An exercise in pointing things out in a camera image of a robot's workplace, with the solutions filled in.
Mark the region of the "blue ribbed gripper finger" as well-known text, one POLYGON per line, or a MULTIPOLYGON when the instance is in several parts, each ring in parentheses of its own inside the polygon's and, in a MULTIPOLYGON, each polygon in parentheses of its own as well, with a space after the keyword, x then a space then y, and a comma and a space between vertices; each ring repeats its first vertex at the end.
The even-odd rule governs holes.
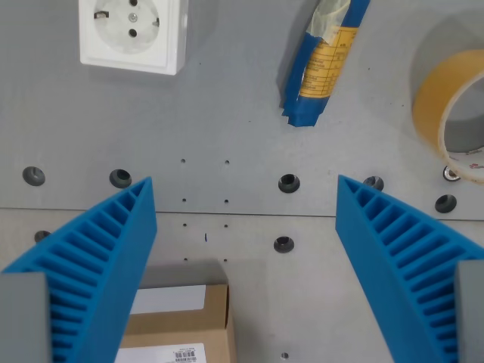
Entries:
POLYGON ((483 248, 340 175, 335 229, 395 362, 456 362, 455 269, 483 248))
POLYGON ((157 234, 147 177, 65 224, 8 265, 47 282, 52 362, 113 362, 157 234))

